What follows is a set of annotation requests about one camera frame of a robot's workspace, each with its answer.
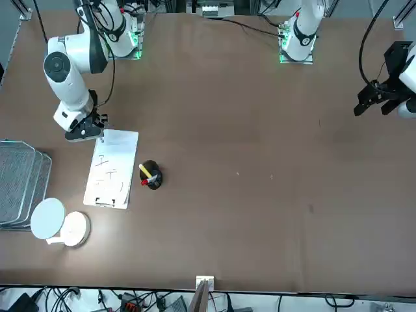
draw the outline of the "clipboard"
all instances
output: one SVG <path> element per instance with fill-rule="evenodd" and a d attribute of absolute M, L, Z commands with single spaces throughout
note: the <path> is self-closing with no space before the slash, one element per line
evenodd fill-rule
<path fill-rule="evenodd" d="M 137 132 L 104 130 L 103 140 L 96 140 L 85 205 L 127 209 L 137 142 Z"/>

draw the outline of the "marker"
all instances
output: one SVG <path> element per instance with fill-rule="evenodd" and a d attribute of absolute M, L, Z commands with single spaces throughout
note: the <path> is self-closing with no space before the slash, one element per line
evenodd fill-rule
<path fill-rule="evenodd" d="M 143 173 L 146 175 L 146 177 L 148 177 L 148 179 L 151 178 L 151 174 L 148 172 L 148 170 L 142 164 L 139 164 L 138 167 L 140 168 L 140 170 L 143 171 Z"/>

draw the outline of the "pen holder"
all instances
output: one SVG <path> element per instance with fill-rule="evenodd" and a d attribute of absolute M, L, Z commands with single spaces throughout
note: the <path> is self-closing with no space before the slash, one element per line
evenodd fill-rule
<path fill-rule="evenodd" d="M 149 189 L 151 190 L 157 190 L 159 187 L 161 187 L 163 182 L 163 175 L 161 170 L 159 169 L 158 164 L 153 160 L 148 160 L 143 162 L 143 166 L 148 170 L 148 172 L 152 176 L 156 176 L 157 178 L 154 182 L 147 184 Z M 146 180 L 148 177 L 144 174 L 142 170 L 140 170 L 140 180 Z"/>

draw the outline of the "tabletop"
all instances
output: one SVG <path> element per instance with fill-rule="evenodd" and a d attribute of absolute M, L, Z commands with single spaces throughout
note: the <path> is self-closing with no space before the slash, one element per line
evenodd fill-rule
<path fill-rule="evenodd" d="M 49 37 L 75 32 L 73 12 L 42 17 Z M 353 113 L 369 20 L 324 19 L 314 65 L 279 64 L 276 37 L 226 21 L 147 22 L 142 59 L 116 61 L 100 111 L 113 129 L 138 131 L 136 167 L 153 159 L 164 173 L 152 191 L 135 168 L 126 211 L 83 205 L 94 141 L 65 141 L 38 21 L 23 23 L 0 133 L 51 156 L 47 196 L 92 229 L 76 249 L 0 233 L 0 282 L 193 289 L 195 276 L 214 275 L 220 290 L 414 294 L 416 123 L 376 106 Z M 390 20 L 376 23 L 368 77 L 400 38 Z M 84 76 L 99 99 L 111 70 Z"/>

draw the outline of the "clipboard clip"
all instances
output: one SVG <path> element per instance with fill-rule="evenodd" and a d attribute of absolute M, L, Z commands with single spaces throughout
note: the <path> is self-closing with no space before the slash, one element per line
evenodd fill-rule
<path fill-rule="evenodd" d="M 96 197 L 96 206 L 114 208 L 115 205 L 116 205 L 116 200 L 109 200 L 106 202 L 104 198 Z"/>

